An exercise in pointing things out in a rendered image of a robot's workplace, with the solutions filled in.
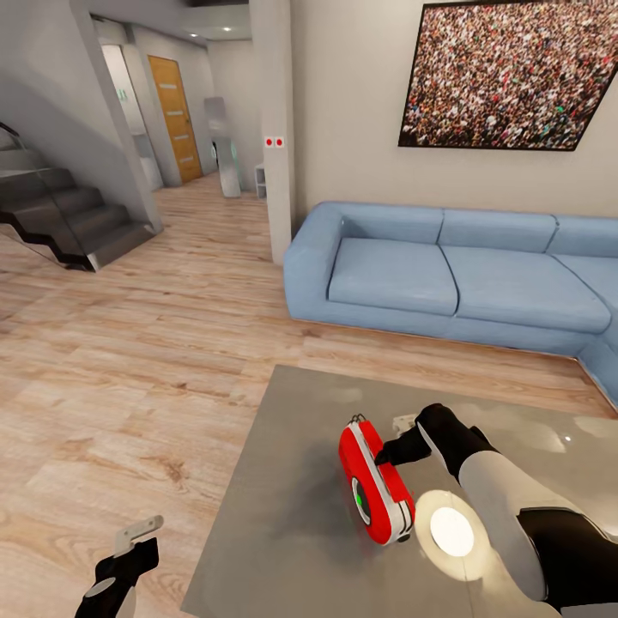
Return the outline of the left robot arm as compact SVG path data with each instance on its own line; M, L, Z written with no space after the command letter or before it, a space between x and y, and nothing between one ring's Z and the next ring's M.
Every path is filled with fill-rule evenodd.
M82 598L75 618L133 618L136 580L158 566L159 553L156 537L136 545L130 541L164 522L163 515L156 515L115 532L114 555L95 566L95 584Z

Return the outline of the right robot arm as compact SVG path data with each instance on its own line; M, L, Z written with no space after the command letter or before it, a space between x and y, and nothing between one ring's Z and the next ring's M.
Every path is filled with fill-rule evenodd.
M398 416L377 466L430 457L456 477L519 589L564 618L618 618L618 545L570 500L548 490L442 403Z

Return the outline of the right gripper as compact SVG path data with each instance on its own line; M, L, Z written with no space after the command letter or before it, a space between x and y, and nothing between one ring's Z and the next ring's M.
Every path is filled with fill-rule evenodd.
M391 442L385 442L383 450L379 451L374 462L377 466L389 462L391 462L391 465L397 466L398 464L404 464L411 461L416 462L424 457L430 456L431 452L423 454L415 449L409 440L409 432L406 432L398 439L391 440Z

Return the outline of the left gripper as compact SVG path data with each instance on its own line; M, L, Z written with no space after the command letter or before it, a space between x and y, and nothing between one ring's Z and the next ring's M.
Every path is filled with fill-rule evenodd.
M157 538L137 543L126 555L115 558L114 555L101 560L95 566L95 579L105 576L110 570L120 565L130 565L139 578L142 574L155 569L159 563Z

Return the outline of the radio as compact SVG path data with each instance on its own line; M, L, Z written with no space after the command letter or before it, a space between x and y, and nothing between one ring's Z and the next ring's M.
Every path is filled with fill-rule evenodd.
M342 432L339 455L369 536L388 545L411 538L416 509L396 466L374 462L384 444L369 420L353 417Z

